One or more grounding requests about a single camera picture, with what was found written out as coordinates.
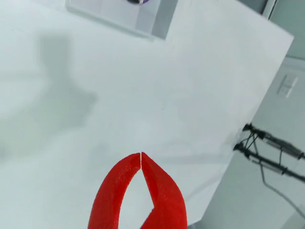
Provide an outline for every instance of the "purple object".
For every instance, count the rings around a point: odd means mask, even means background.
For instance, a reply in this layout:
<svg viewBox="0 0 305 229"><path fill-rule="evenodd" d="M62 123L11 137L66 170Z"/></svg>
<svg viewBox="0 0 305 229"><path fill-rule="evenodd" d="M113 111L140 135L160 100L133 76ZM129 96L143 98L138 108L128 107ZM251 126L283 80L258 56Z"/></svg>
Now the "purple object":
<svg viewBox="0 0 305 229"><path fill-rule="evenodd" d="M127 1L130 3L133 3L133 4L144 4L144 3L148 2L149 0L127 0Z"/></svg>

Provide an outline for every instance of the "white wall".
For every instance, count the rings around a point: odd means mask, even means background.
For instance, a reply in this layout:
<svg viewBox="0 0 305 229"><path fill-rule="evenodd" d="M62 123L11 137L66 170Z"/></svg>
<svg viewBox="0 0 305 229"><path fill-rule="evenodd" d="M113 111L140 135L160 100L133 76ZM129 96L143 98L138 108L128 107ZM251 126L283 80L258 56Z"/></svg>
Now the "white wall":
<svg viewBox="0 0 305 229"><path fill-rule="evenodd" d="M277 95L286 72L296 72L299 80L288 99ZM291 141L305 150L305 62L286 59L273 81L254 124L274 135ZM264 144L259 152L274 160L279 153ZM283 156L283 163L305 175L305 162ZM297 206L305 203L305 184L289 177L265 171L266 181L286 194ZM235 153L201 223L205 229L286 229L285 223L295 210L281 197L267 189L257 165ZM305 220L298 218L300 229Z"/></svg>

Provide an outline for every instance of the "wall outlet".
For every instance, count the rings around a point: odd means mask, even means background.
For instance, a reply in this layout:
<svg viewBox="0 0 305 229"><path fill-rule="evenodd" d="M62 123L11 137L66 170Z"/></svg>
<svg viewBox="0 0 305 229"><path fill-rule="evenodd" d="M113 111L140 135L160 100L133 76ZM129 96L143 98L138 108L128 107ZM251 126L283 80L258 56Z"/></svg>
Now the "wall outlet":
<svg viewBox="0 0 305 229"><path fill-rule="evenodd" d="M283 86L294 87L297 79L298 77L295 74L287 73L283 81Z"/></svg>
<svg viewBox="0 0 305 229"><path fill-rule="evenodd" d="M286 86L286 85L282 85L280 87L280 89L278 90L277 94L279 96L288 98L290 96L290 93L292 91L292 87Z"/></svg>

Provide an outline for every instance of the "black rod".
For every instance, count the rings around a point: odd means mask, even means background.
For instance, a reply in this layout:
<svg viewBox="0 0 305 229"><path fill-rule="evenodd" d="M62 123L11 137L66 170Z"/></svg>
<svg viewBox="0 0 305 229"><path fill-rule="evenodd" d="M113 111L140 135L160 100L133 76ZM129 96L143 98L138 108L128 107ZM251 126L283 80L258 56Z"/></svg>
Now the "black rod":
<svg viewBox="0 0 305 229"><path fill-rule="evenodd" d="M263 156L260 156L259 154L255 154L253 153L252 151L250 151L249 149L245 148L244 145L242 143L238 143L235 145L234 147L234 150L238 150L240 151L241 153L243 153L246 157L254 157L256 159L259 160L259 162L264 162L266 163L267 165L273 167L274 169L277 169L279 171L281 171L282 175L287 175L287 176L290 176L290 177L294 177L302 182L305 182L305 177L304 176L301 176L297 173L295 173L294 171L288 169L287 167L283 166L283 165L280 165L274 161L271 161Z"/></svg>

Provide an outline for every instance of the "transparent container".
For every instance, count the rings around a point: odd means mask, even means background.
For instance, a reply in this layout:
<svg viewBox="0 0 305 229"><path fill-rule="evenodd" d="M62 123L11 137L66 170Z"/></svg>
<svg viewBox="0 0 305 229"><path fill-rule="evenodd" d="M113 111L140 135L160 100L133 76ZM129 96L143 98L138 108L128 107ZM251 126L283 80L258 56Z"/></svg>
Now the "transparent container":
<svg viewBox="0 0 305 229"><path fill-rule="evenodd" d="M67 0L68 11L103 22L116 29L165 40L178 0Z"/></svg>

